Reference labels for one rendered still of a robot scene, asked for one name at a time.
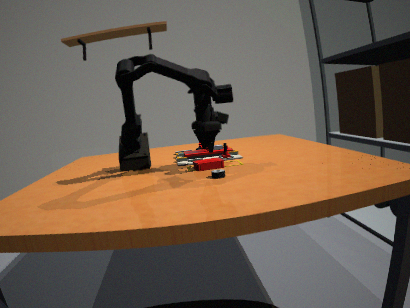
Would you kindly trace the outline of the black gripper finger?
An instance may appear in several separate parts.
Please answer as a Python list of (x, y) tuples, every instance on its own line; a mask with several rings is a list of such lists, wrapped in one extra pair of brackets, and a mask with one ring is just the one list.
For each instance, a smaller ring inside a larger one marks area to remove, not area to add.
[(202, 135), (201, 135), (201, 133), (200, 133), (200, 132), (202, 132), (202, 131), (201, 131), (201, 130), (193, 130), (193, 132), (195, 133), (197, 139), (199, 140), (199, 142), (200, 142), (202, 148), (203, 148), (203, 149), (206, 149), (207, 146), (206, 146), (205, 141), (204, 141), (204, 139), (203, 139), (203, 137), (202, 137)]
[(213, 152), (215, 137), (220, 131), (200, 132), (210, 153)]

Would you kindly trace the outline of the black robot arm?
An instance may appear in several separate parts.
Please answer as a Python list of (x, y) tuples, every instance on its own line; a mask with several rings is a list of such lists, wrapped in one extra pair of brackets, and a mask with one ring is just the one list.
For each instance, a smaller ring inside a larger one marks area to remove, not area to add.
[[(135, 69), (135, 66), (141, 65)], [(124, 153), (139, 153), (141, 148), (142, 120), (135, 111), (133, 81), (147, 73), (154, 72), (168, 78), (186, 83), (193, 94), (194, 106), (210, 105), (211, 97), (215, 104), (233, 102), (230, 84), (215, 85), (209, 73), (197, 68), (186, 68), (156, 57), (153, 54), (133, 56), (117, 63), (115, 80), (122, 92), (126, 123), (121, 128), (121, 143)]]

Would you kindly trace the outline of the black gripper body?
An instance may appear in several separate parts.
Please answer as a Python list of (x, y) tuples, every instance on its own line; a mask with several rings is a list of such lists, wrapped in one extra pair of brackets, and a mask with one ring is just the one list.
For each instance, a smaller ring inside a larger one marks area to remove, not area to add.
[(191, 124), (192, 129), (201, 130), (202, 132), (213, 132), (222, 129), (219, 121), (211, 121), (211, 111), (214, 111), (212, 105), (195, 106), (196, 121)]

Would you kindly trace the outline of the black toy wheel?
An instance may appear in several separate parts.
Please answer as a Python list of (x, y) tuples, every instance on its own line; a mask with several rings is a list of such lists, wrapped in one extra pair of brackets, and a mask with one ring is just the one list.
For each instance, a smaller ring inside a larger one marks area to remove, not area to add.
[(225, 170), (223, 169), (218, 169), (218, 170), (213, 170), (211, 171), (212, 173), (212, 178), (214, 179), (219, 179), (219, 178), (224, 178), (225, 176)]

